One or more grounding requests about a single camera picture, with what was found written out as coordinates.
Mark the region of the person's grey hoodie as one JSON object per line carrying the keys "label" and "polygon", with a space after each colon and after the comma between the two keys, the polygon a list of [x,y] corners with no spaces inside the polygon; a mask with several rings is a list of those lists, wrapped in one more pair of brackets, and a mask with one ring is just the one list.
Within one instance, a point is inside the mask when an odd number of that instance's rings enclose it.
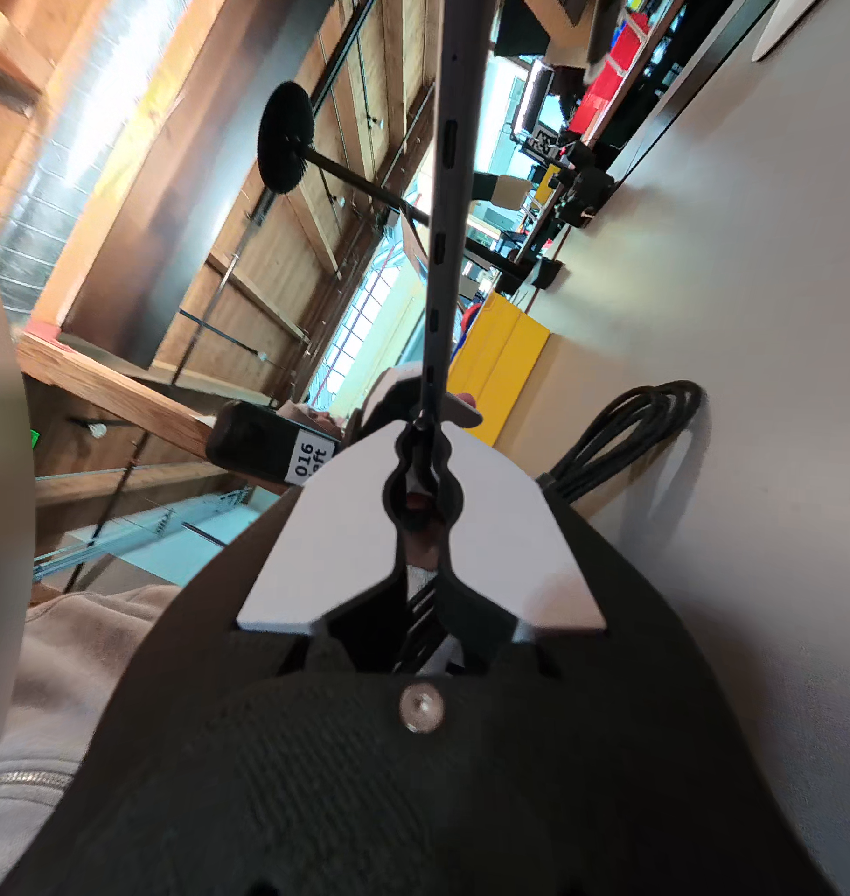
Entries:
{"label": "person's grey hoodie", "polygon": [[135,651],[180,593],[71,592],[28,610],[0,742],[0,883],[78,771]]}

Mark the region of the person's left hand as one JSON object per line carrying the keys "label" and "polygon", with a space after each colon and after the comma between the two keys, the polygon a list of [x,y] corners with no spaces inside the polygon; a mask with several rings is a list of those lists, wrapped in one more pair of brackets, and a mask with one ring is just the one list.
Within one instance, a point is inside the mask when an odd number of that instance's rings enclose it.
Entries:
{"label": "person's left hand", "polygon": [[337,441],[343,439],[342,422],[334,419],[328,412],[314,409],[307,403],[286,400],[276,413],[285,420],[325,434]]}

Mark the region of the red plastic bin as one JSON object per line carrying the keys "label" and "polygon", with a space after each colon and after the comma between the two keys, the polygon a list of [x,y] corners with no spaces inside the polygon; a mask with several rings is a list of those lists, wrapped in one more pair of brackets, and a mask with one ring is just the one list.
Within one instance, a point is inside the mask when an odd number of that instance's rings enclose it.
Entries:
{"label": "red plastic bin", "polygon": [[615,40],[596,80],[589,85],[568,129],[583,136],[589,134],[625,80],[643,44],[650,34],[650,19],[642,12],[627,12],[615,33]]}

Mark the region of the black desk device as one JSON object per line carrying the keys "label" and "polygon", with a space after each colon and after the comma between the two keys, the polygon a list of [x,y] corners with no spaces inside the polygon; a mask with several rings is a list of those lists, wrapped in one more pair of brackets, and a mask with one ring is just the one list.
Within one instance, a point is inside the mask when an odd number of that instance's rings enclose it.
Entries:
{"label": "black desk device", "polygon": [[552,154],[540,153],[539,158],[558,172],[553,196],[534,229],[551,222],[577,230],[588,226],[616,189],[614,177],[598,167],[593,149],[579,139],[553,147]]}

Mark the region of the black round-base stand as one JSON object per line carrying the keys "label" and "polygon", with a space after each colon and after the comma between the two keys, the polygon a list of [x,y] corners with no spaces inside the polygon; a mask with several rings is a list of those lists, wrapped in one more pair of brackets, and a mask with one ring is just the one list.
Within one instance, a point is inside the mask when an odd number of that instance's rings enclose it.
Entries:
{"label": "black round-base stand", "polygon": [[425,212],[316,151],[314,133],[315,119],[307,92],[292,81],[280,84],[265,105],[258,129],[257,163],[266,188],[279,196],[289,194],[311,163],[389,209],[422,225],[431,224]]}

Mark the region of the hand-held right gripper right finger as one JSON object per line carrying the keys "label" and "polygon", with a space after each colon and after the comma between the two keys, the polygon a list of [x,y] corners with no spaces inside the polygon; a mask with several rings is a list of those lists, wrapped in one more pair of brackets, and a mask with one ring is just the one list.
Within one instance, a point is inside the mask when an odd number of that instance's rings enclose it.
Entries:
{"label": "hand-held right gripper right finger", "polygon": [[599,633],[606,619],[542,488],[453,423],[435,439],[439,548],[435,605],[463,644]]}

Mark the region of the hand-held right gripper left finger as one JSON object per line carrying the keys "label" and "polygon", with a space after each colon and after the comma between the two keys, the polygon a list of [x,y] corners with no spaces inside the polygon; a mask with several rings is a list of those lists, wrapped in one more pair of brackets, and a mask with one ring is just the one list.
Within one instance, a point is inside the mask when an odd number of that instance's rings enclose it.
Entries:
{"label": "hand-held right gripper left finger", "polygon": [[344,450],[300,495],[237,617],[252,633],[313,635],[360,612],[375,623],[409,620],[407,569],[386,487],[402,475],[387,426]]}

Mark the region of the wooden beam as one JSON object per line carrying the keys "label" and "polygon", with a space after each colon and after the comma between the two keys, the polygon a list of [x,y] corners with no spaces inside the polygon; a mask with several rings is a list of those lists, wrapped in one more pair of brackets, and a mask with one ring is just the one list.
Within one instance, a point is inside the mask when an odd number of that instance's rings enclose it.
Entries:
{"label": "wooden beam", "polygon": [[33,333],[18,335],[15,346],[23,374],[109,411],[201,460],[207,458],[211,427],[193,409]]}

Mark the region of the dark grey slim usb hub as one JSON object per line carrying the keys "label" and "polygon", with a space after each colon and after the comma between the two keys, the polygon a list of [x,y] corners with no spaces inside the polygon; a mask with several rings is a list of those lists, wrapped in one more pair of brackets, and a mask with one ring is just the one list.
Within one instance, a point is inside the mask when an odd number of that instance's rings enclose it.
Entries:
{"label": "dark grey slim usb hub", "polygon": [[416,421],[423,433],[437,427],[446,390],[488,45],[497,7],[495,1],[443,4],[421,408]]}

